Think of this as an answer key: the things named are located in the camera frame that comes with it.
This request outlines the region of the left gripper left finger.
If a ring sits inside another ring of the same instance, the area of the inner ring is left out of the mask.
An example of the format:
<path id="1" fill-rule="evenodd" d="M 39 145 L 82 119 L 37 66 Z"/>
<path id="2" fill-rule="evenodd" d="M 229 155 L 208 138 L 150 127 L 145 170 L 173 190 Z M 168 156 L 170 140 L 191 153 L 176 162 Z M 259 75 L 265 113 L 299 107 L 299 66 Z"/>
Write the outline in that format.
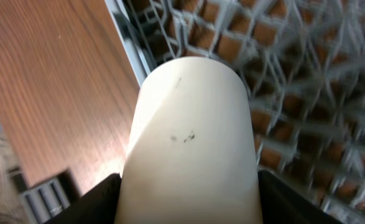
<path id="1" fill-rule="evenodd" d="M 111 174 L 45 224 L 114 224 L 122 178 Z"/>

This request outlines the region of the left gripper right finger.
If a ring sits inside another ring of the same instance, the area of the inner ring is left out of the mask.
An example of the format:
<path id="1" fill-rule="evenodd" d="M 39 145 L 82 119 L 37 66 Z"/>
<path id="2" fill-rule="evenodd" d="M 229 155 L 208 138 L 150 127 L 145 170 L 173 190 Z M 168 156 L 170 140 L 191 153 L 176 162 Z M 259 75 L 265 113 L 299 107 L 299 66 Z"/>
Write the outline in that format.
<path id="1" fill-rule="evenodd" d="M 263 223 L 342 224 L 267 170 L 257 172 Z"/>

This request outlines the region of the white cup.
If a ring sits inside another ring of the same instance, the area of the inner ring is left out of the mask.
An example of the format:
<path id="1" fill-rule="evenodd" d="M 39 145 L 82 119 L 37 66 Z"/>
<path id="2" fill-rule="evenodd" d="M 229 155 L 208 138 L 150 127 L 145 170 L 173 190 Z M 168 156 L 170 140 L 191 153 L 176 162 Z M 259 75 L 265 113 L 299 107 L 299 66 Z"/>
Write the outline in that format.
<path id="1" fill-rule="evenodd" d="M 116 223 L 262 223 L 246 89 L 221 62 L 157 67 L 137 99 Z"/>

